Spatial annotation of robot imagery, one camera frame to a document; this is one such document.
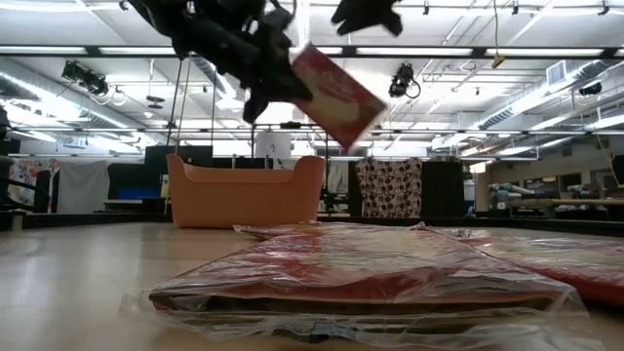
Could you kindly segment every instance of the blue object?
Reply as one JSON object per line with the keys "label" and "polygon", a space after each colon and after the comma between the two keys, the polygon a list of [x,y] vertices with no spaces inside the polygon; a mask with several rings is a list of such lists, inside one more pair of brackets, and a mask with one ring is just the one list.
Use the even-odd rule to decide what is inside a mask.
{"label": "blue object", "polygon": [[120,187],[117,193],[119,200],[142,200],[160,198],[160,190],[142,187]]}

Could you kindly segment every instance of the ceiling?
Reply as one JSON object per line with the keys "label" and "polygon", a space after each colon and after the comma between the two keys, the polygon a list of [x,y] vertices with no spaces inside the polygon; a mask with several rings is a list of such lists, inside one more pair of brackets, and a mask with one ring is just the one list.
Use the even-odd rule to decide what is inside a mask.
{"label": "ceiling", "polygon": [[[330,18],[337,0],[299,0],[298,13],[287,34],[296,46],[307,41],[317,45],[430,45],[430,46],[492,46],[495,42],[496,19],[490,0],[430,0],[429,15],[423,16],[424,1],[404,0],[396,11],[403,17],[404,32],[393,37],[385,29],[374,27],[339,37]],[[624,0],[609,0],[610,12],[598,16],[602,1],[587,0],[519,0],[519,13],[512,15],[512,0],[498,0],[498,43],[501,46],[531,47],[619,47],[624,45]],[[55,0],[27,1],[0,0],[0,45],[170,45],[170,40],[158,34],[130,7],[122,11],[118,1]],[[36,75],[65,86],[60,77],[64,58],[4,58],[25,67]],[[387,89],[391,77],[405,59],[392,58],[336,58],[334,60],[355,79],[380,98],[388,101],[390,111],[382,124],[392,128],[459,129],[470,124],[462,119],[479,116],[505,103],[545,76],[545,69],[553,60],[506,60],[496,69],[491,60],[412,59],[418,72],[417,80],[422,95],[417,100],[390,100]],[[227,108],[206,75],[190,65],[186,100],[183,89],[176,90],[180,62],[174,58],[156,58],[153,75],[149,58],[81,58],[80,63],[97,73],[106,75],[107,82],[119,93],[104,107],[136,122],[137,126],[163,127],[172,117],[180,118],[182,127],[209,128],[214,112],[216,127],[245,126],[240,108]],[[184,85],[187,62],[182,65]],[[242,100],[244,93],[237,81],[226,77]],[[619,74],[610,73],[605,80],[603,94],[619,92]],[[70,86],[80,97],[81,106],[96,103],[77,86]],[[145,97],[150,94],[166,101],[159,110],[150,109]],[[110,97],[99,99],[100,104]],[[596,97],[584,97],[590,103]],[[542,122],[572,108],[570,95],[561,95],[525,111],[526,124],[517,123],[516,129],[528,129],[535,121]],[[304,120],[300,111],[284,112],[276,108],[261,122]],[[146,118],[145,112],[152,113]],[[215,135],[217,138],[247,138],[248,134]],[[188,138],[206,138],[206,135],[183,135]],[[381,137],[392,140],[391,136]],[[434,136],[406,136],[404,140],[431,140]]]}

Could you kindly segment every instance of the orange tub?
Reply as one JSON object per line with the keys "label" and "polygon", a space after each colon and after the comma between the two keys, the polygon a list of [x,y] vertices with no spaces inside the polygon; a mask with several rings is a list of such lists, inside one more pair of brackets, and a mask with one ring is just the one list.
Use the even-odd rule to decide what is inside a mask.
{"label": "orange tub", "polygon": [[168,155],[174,222],[180,228],[231,228],[315,220],[325,161],[301,158],[293,171],[186,165]]}

